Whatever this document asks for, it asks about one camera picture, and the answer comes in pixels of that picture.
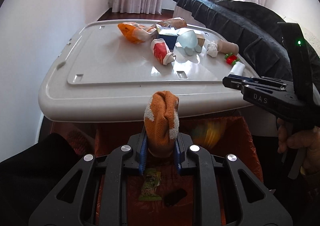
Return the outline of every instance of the red cloth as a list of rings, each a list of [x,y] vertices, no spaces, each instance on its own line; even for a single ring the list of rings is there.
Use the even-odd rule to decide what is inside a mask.
[[[237,155],[242,162],[261,180],[262,170],[252,143],[248,126],[242,117],[220,117],[226,119],[226,131],[211,153],[224,157],[227,154]],[[190,134],[200,123],[209,119],[185,118],[180,119],[179,131]],[[96,137],[96,156],[109,154],[113,149],[126,144],[129,137],[140,133],[143,122],[98,124]],[[130,226],[191,226],[193,215],[193,176],[179,176],[173,165],[172,156],[169,158],[156,158],[148,155],[147,168],[154,167],[161,172],[161,184],[156,194],[162,198],[167,194],[183,188],[187,196],[172,207],[166,207],[163,201],[138,201],[144,178],[142,176],[129,176],[127,180],[127,215]],[[226,224],[223,201],[221,196],[221,222]]]

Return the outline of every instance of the silver screw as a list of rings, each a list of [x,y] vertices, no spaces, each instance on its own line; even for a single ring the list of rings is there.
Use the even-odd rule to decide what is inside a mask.
[[[193,152],[197,152],[197,151],[200,150],[200,147],[197,146],[197,145],[191,145],[191,146],[190,146],[190,150],[193,151]]]
[[[123,152],[127,152],[127,151],[129,151],[131,149],[131,147],[129,146],[129,145],[123,145],[122,147],[121,147],[121,150],[123,151]]]
[[[93,155],[87,154],[87,155],[85,155],[85,156],[83,157],[83,159],[84,159],[85,161],[91,161],[91,160],[93,159]]]
[[[237,160],[237,157],[236,157],[235,155],[233,155],[233,154],[230,154],[230,155],[228,155],[228,159],[229,159],[230,161],[236,161],[236,160]]]

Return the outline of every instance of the yellow object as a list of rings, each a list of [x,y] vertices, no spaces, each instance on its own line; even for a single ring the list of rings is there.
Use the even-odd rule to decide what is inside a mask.
[[[211,150],[223,136],[226,123],[226,120],[221,120],[197,126],[192,132],[193,143]]]
[[[139,25],[136,22],[124,22],[118,24],[121,33],[131,43],[143,43],[156,34],[156,28]]]

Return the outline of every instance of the orange fabric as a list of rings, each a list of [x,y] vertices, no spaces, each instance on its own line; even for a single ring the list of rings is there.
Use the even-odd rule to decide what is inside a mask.
[[[252,137],[244,119],[240,116],[219,118],[184,118],[180,120],[180,132],[191,134],[199,125],[207,122],[225,122],[226,131],[210,153],[224,157],[227,154],[237,155],[242,162],[261,180],[262,170],[252,143]],[[95,155],[109,154],[113,149],[126,144],[129,136],[140,133],[143,122],[98,124]],[[192,226],[193,214],[193,176],[179,176],[173,164],[172,156],[157,158],[148,154],[147,168],[153,167],[161,172],[161,184],[156,194],[162,198],[167,194],[183,188],[187,196],[172,207],[166,207],[163,201],[138,201],[143,185],[143,176],[127,177],[127,216],[130,226]],[[223,200],[219,192],[221,223],[226,224]]]
[[[178,105],[179,98],[169,91],[156,92],[147,105],[144,124],[149,150],[156,157],[172,153],[179,131]]]

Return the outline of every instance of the snack wrapper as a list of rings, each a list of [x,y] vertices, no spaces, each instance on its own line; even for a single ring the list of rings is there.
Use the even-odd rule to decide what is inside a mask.
[[[156,35],[155,26],[147,27],[136,22],[124,22],[118,24],[121,33],[132,43],[143,43]]]
[[[161,182],[161,172],[154,168],[145,170],[145,181],[141,187],[139,201],[160,201],[161,197],[156,194],[157,186]]]
[[[163,38],[155,39],[151,42],[151,51],[158,61],[163,65],[167,65],[168,63],[175,61],[173,52],[170,52]]]
[[[174,29],[179,29],[187,27],[187,22],[182,18],[167,19],[157,23],[161,27],[173,27]]]

